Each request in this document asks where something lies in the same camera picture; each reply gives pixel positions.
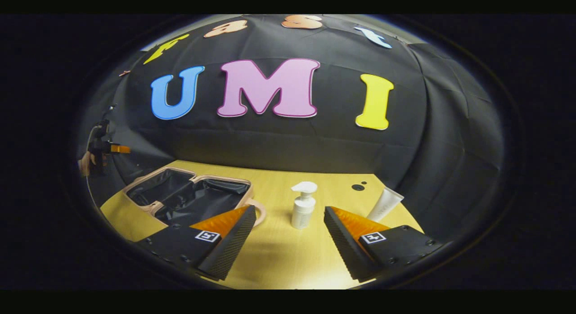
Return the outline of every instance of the open suitcase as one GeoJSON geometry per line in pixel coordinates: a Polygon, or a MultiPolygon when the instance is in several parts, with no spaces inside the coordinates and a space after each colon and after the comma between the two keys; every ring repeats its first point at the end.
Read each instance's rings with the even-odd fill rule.
{"type": "Polygon", "coordinates": [[[164,167],[137,178],[123,193],[164,226],[136,242],[138,246],[216,281],[226,279],[252,228],[266,217],[265,208],[252,199],[250,181],[197,177],[179,168],[164,167]]]}
{"type": "Polygon", "coordinates": [[[196,177],[188,170],[163,167],[137,178],[123,192],[165,226],[190,226],[244,205],[253,205],[260,212],[254,226],[266,217],[264,206],[252,199],[251,182],[245,179],[196,177]]]}

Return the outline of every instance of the pump dispenser head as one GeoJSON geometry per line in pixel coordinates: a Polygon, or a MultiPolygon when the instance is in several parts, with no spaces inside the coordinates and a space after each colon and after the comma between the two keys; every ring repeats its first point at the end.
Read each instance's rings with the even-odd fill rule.
{"type": "Polygon", "coordinates": [[[315,193],[318,189],[318,185],[311,181],[302,181],[298,183],[294,187],[292,187],[293,191],[300,191],[300,196],[302,198],[309,198],[312,196],[312,193],[315,193]]]}

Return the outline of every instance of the yellow letter i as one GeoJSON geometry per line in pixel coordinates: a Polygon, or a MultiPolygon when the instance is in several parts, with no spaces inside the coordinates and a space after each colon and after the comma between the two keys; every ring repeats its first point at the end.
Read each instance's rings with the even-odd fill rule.
{"type": "Polygon", "coordinates": [[[363,74],[360,79],[366,84],[366,102],[364,111],[356,117],[356,125],[386,130],[388,128],[386,119],[388,94],[394,89],[394,84],[372,74],[363,74]]]}

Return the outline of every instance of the table surface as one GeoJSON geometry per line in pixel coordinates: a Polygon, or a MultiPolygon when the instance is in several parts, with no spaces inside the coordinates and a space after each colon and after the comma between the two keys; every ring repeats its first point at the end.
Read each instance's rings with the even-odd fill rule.
{"type": "MultiPolygon", "coordinates": [[[[373,174],[286,172],[180,160],[167,166],[191,170],[197,176],[247,179],[253,185],[253,199],[265,205],[266,219],[253,228],[228,277],[218,284],[235,289],[347,289],[361,285],[350,277],[324,224],[324,208],[334,206],[368,216],[384,189],[373,174]],[[313,194],[316,205],[309,226],[295,229],[290,220],[294,199],[300,193],[290,188],[301,181],[317,183],[318,190],[313,194]],[[366,181],[363,191],[352,189],[362,181],[366,181]]],[[[164,228],[121,191],[108,199],[101,211],[128,240],[138,241],[164,228]]],[[[423,233],[402,204],[380,223],[391,228],[407,224],[423,233]]]]}

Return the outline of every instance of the person's hand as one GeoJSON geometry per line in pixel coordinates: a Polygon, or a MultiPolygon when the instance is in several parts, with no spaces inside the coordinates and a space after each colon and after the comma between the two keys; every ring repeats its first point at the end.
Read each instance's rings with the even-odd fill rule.
{"type": "Polygon", "coordinates": [[[82,173],[82,177],[90,176],[90,162],[96,165],[96,157],[94,154],[86,151],[82,159],[78,160],[78,168],[80,169],[80,173],[82,173]]]}

